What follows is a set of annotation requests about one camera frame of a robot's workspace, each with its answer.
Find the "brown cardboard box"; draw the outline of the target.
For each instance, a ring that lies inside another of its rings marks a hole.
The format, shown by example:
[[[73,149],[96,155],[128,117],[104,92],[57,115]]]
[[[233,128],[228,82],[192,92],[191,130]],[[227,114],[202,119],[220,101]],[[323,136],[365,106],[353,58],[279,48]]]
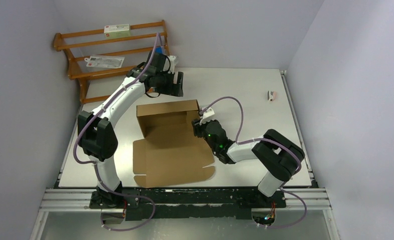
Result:
[[[195,99],[137,106],[143,134],[133,142],[133,173],[138,186],[191,184],[214,176],[211,148],[194,136],[192,121],[199,118],[198,112]]]

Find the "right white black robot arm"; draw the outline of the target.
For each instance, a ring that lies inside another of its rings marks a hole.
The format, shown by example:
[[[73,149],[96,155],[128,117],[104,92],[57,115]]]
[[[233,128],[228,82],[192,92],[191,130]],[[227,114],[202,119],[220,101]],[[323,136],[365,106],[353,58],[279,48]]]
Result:
[[[258,138],[237,143],[228,138],[218,120],[201,123],[200,119],[194,119],[191,124],[194,136],[204,139],[223,164],[257,159],[267,169],[254,197],[260,207],[272,203],[274,193],[301,170],[305,158],[303,149],[274,129]]]

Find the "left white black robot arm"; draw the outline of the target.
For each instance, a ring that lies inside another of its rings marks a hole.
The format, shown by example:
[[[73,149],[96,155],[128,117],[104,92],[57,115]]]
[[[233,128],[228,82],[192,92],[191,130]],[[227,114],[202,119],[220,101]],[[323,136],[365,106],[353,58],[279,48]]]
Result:
[[[174,55],[150,52],[147,61],[129,70],[121,85],[102,104],[78,115],[74,159],[79,164],[94,166],[97,192],[111,208],[123,201],[122,183],[114,163],[118,147],[114,128],[128,108],[149,90],[160,95],[183,96],[183,73],[175,72],[177,63]]]

